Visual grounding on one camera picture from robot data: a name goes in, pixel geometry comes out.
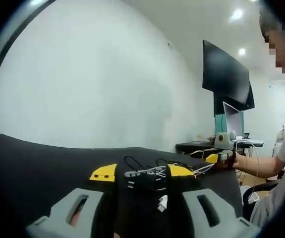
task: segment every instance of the black cloth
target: black cloth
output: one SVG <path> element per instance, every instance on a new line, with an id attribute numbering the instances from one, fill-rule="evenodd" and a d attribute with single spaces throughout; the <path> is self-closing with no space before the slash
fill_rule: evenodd
<path id="1" fill-rule="evenodd" d="M 251 214 L 252 214 L 252 211 L 253 211 L 253 208 L 255 207 L 255 205 L 256 205 L 256 202 L 253 202 L 251 204 L 247 204 L 247 205 L 243 206 L 243 208 L 242 208 L 242 211 L 243 211 L 242 216 L 247 221 L 250 221 L 250 217 L 251 217 Z"/>
<path id="2" fill-rule="evenodd" d="M 41 216 L 48 216 L 50 208 L 72 190 L 81 187 L 95 169 L 117 163 L 120 175 L 132 170 L 124 162 L 125 156 L 132 156 L 143 166 L 151 167 L 156 166 L 159 158 L 184 162 L 195 168 L 206 165 L 206 162 L 187 155 L 144 148 L 61 148 L 0 134 L 0 193 L 26 226 Z M 241 194 L 234 171 L 210 171 L 197 181 L 231 204 L 237 216 L 242 216 Z M 120 194 L 125 194 L 121 190 L 127 191 L 124 188 L 127 181 L 119 176 L 117 183 Z M 145 202 L 145 199 L 136 197 L 130 200 L 129 197 L 119 199 L 120 211 L 130 210 L 134 206 L 148 212 L 150 206 L 147 204 L 151 204 L 151 200 Z"/>

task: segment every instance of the computer monitor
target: computer monitor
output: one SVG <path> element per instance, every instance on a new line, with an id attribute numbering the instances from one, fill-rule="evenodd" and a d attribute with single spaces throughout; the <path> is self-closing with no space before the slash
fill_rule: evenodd
<path id="1" fill-rule="evenodd" d="M 228 103 L 223 102 L 225 119 L 227 125 L 227 132 L 236 132 L 237 137 L 242 138 L 242 126 L 241 126 L 241 116 L 240 111 L 232 107 Z"/>
<path id="2" fill-rule="evenodd" d="M 255 101 L 253 98 L 252 88 L 249 88 L 248 99 L 245 105 L 231 99 L 228 97 L 219 96 L 218 94 L 214 93 L 214 116 L 224 114 L 224 105 L 223 102 L 228 103 L 229 105 L 233 106 L 234 108 L 238 109 L 239 111 L 245 111 L 248 109 L 255 108 Z"/>
<path id="3" fill-rule="evenodd" d="M 249 94 L 249 71 L 232 56 L 203 40 L 202 87 L 245 105 Z"/>

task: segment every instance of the person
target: person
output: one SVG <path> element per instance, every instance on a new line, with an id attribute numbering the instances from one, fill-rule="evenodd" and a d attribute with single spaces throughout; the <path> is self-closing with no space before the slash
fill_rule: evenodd
<path id="1" fill-rule="evenodd" d="M 270 50 L 276 52 L 276 67 L 285 73 L 285 26 L 268 10 L 260 10 L 260 28 Z M 247 158 L 236 154 L 233 168 L 260 178 L 278 175 L 285 167 L 285 138 L 279 153 L 274 158 Z M 251 223 L 262 226 L 279 210 L 285 198 L 285 174 L 277 187 L 268 196 L 243 207 L 243 216 Z"/>

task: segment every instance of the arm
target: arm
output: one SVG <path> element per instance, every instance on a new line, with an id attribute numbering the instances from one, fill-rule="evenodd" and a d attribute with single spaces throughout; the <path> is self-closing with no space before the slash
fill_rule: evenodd
<path id="1" fill-rule="evenodd" d="M 241 170 L 248 174 L 257 175 L 259 178 L 269 178 L 278 175 L 285 166 L 285 162 L 280 160 L 277 156 L 274 158 L 247 158 L 236 154 L 236 162 L 233 165 L 234 169 Z"/>

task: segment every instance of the office chair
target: office chair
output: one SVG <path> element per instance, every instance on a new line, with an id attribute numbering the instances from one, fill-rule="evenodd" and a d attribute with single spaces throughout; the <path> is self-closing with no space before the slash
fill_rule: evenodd
<path id="1" fill-rule="evenodd" d="M 249 188 L 244 195 L 242 196 L 243 205 L 248 205 L 248 199 L 252 192 L 260 192 L 260 191 L 270 191 L 278 185 L 278 181 L 267 182 L 263 184 L 256 185 L 254 187 Z"/>

